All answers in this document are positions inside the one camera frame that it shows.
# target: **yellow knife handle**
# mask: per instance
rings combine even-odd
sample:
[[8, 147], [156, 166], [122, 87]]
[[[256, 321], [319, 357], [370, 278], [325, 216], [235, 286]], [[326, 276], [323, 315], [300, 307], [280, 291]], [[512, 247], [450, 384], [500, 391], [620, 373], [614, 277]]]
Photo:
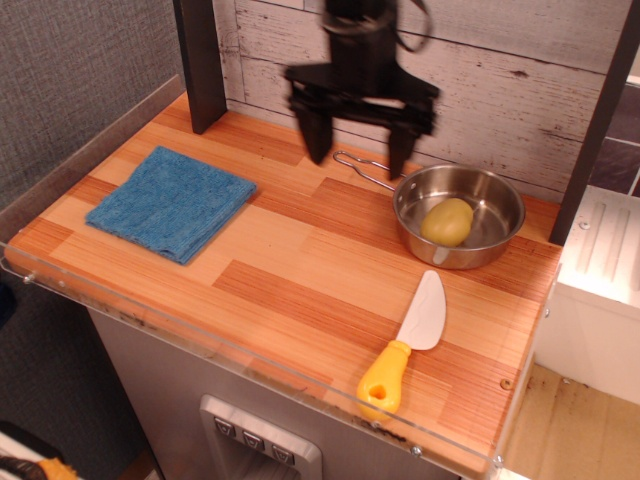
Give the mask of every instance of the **yellow knife handle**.
[[[411, 355], [411, 347], [392, 340], [378, 355], [358, 384], [357, 397], [387, 412], [395, 413], [400, 406], [402, 376]], [[389, 418], [384, 413], [358, 404], [362, 414], [370, 420]]]

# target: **screw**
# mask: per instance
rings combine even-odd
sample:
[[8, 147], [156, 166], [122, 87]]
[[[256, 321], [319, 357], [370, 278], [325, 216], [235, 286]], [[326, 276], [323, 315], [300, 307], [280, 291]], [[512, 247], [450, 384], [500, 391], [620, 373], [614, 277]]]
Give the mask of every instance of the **screw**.
[[513, 382], [511, 380], [509, 380], [508, 378], [504, 378], [504, 379], [500, 380], [500, 387], [503, 390], [511, 390], [513, 388]]

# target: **blue towel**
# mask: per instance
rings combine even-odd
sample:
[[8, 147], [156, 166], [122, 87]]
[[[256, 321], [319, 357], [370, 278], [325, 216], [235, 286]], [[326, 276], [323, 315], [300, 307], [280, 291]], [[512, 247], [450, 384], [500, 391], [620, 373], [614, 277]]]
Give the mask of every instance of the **blue towel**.
[[156, 147], [86, 221], [184, 265], [255, 191], [253, 182]]

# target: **gray fabric wall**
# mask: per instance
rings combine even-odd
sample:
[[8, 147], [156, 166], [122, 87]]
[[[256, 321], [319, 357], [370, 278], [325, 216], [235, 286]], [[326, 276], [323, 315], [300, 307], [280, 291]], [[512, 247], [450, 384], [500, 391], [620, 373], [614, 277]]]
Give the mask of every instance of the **gray fabric wall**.
[[[0, 2], [0, 210], [181, 73], [170, 0]], [[86, 311], [6, 272], [0, 419], [115, 479], [145, 445]]]

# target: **wire handle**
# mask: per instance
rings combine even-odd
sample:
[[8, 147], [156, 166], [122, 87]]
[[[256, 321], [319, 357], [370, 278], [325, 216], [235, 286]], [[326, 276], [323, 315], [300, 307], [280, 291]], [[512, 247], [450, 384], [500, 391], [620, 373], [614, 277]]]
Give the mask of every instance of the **wire handle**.
[[355, 160], [356, 162], [364, 163], [366, 165], [373, 165], [375, 167], [382, 168], [383, 170], [389, 171], [389, 167], [387, 167], [386, 165], [383, 165], [382, 163], [379, 163], [379, 162], [374, 162], [373, 160], [365, 160], [364, 158], [357, 157], [356, 155], [354, 155], [352, 153], [349, 153], [349, 152], [345, 152], [344, 150], [338, 150], [337, 152], [333, 153], [333, 159], [336, 162], [341, 163], [342, 165], [346, 165], [347, 167], [353, 168], [358, 175], [360, 175], [361, 177], [366, 178], [367, 180], [369, 180], [369, 181], [371, 181], [371, 182], [373, 182], [373, 183], [375, 183], [377, 185], [380, 185], [381, 187], [384, 187], [384, 188], [386, 188], [388, 190], [391, 190], [392, 192], [396, 191], [396, 189], [394, 187], [392, 187], [391, 185], [388, 185], [388, 184], [384, 183], [383, 181], [378, 180], [377, 178], [374, 178], [371, 175], [368, 175], [368, 174], [364, 173], [362, 170], [360, 170], [360, 168], [355, 163], [351, 163], [351, 162], [348, 162], [346, 160], [342, 160], [342, 159], [338, 158], [339, 155], [344, 155], [345, 157], [349, 157], [350, 159]]

